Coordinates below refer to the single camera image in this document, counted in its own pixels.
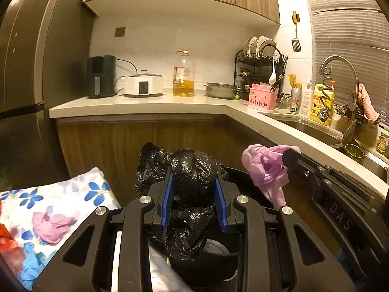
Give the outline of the cooking oil bottle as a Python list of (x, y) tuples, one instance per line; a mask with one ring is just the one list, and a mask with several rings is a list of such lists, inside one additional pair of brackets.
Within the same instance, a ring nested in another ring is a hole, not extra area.
[(177, 50), (173, 67), (173, 95), (191, 97), (194, 94), (195, 64), (189, 55), (189, 50)]

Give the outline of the black air fryer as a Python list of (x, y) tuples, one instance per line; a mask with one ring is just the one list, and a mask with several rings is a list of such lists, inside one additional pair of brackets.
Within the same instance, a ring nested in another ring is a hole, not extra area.
[(86, 67), (88, 98), (106, 98), (115, 95), (116, 57), (103, 55), (89, 57)]

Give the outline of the hanging black spatula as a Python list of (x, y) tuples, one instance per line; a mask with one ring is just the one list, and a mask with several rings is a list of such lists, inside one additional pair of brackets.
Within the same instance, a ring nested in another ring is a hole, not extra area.
[(298, 39), (298, 33), (297, 33), (297, 24), (300, 22), (299, 14), (294, 11), (292, 14), (292, 22), (295, 26), (295, 37), (292, 39), (292, 48), (293, 51), (295, 52), (300, 52), (301, 51), (301, 44)]

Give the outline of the red plastic bag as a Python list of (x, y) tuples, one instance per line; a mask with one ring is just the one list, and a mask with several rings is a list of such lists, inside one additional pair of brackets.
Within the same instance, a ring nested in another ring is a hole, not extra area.
[(23, 261), (26, 258), (24, 249), (10, 236), (9, 230), (0, 223), (0, 252), (6, 265), (17, 277), (23, 270)]

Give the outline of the blue plastic glove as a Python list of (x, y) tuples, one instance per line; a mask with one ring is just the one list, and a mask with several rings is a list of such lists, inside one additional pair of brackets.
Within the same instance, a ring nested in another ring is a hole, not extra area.
[(19, 271), (18, 278), (21, 284), (27, 290), (31, 291), (40, 273), (47, 266), (57, 251), (54, 250), (48, 256), (45, 256), (43, 252), (35, 253), (34, 245), (32, 243), (26, 243), (23, 250), (26, 258), (22, 261), (22, 270)]

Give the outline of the small purple glove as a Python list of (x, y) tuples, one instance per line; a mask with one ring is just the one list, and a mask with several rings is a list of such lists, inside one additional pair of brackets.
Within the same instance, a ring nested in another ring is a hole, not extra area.
[(47, 212), (34, 212), (32, 215), (32, 225), (36, 234), (52, 245), (58, 244), (76, 221), (75, 217), (66, 217), (62, 214), (50, 216)]

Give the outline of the stainless steel bowl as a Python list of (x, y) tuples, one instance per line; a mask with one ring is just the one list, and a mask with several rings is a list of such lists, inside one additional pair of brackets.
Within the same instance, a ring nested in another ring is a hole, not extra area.
[(238, 86), (233, 84), (222, 84), (208, 82), (205, 84), (206, 95), (212, 98), (234, 99), (237, 94)]

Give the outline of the pink cloth on faucet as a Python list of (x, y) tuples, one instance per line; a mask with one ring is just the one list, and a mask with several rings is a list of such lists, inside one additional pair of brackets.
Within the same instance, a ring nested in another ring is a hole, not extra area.
[(374, 109), (371, 98), (362, 83), (358, 84), (358, 104), (363, 108), (363, 115), (369, 123), (379, 122), (380, 114)]

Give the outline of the black plastic bag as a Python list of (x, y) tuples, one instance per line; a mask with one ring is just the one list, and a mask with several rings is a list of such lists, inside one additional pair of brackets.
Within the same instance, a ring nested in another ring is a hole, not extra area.
[(216, 223), (216, 178), (228, 178), (225, 166), (211, 155), (181, 149), (170, 153), (151, 142), (140, 151), (135, 189), (147, 194), (151, 185), (164, 181), (171, 171), (173, 201), (166, 237), (160, 242), (170, 258), (193, 261), (202, 252), (209, 228)]

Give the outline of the white bottle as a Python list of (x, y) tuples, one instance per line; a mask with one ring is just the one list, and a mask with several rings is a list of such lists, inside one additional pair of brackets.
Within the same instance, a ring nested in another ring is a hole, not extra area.
[(313, 88), (312, 80), (309, 79), (303, 88), (301, 96), (301, 105), (299, 110), (299, 115), (307, 119), (310, 118), (310, 113), (312, 109), (312, 97), (313, 97)]

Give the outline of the purple plastic glove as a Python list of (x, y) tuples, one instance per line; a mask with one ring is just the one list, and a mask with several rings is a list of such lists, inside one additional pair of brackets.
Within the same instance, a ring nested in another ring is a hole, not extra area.
[(301, 152), (297, 146), (278, 145), (267, 148), (261, 144), (253, 144), (241, 156), (241, 162), (254, 185), (271, 201), (276, 210), (287, 205), (282, 190), (289, 182), (288, 169), (282, 160), (286, 150)]

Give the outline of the pink utensil holder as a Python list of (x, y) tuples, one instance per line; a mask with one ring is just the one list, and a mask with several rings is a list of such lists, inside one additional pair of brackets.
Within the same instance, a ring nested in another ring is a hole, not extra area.
[(276, 107), (278, 88), (272, 90), (268, 84), (252, 84), (248, 96), (248, 106), (261, 111), (273, 111)]

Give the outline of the wooden lower cabinets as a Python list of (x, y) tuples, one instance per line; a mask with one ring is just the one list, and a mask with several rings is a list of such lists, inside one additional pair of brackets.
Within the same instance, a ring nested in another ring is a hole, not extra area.
[[(270, 206), (253, 185), (241, 155), (248, 146), (270, 141), (225, 115), (110, 115), (58, 119), (57, 133), (72, 176), (93, 167), (104, 172), (121, 205), (134, 200), (136, 170), (144, 164), (152, 178), (170, 162), (188, 165), (186, 190), (194, 191), (200, 168), (219, 164), (239, 190)], [(287, 152), (286, 202), (330, 250), (366, 247), (388, 250), (388, 217), (381, 197), (332, 162)]]

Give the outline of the black dish rack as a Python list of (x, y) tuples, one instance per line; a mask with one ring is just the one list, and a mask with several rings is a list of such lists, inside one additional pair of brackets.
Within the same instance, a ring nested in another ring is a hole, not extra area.
[(235, 56), (237, 95), (248, 100), (249, 90), (255, 84), (270, 87), (277, 92), (283, 83), (288, 56), (276, 47), (276, 41), (265, 36), (252, 37)]

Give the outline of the black trash bin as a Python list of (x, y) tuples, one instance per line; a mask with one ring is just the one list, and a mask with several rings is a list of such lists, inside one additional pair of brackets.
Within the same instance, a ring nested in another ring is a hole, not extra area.
[[(233, 168), (226, 170), (228, 178), (223, 178), (223, 180), (236, 185), (240, 193), (255, 199), (261, 206), (274, 209), (270, 201), (256, 189), (248, 173)], [(150, 243), (169, 259), (172, 269), (193, 291), (207, 291), (223, 285), (227, 280), (235, 282), (234, 290), (236, 291), (239, 238), (236, 235), (222, 232), (217, 215), (216, 223), (209, 228), (202, 252), (193, 261), (176, 260), (169, 257), (164, 244), (160, 242), (166, 237), (166, 230), (162, 233), (151, 231)]]

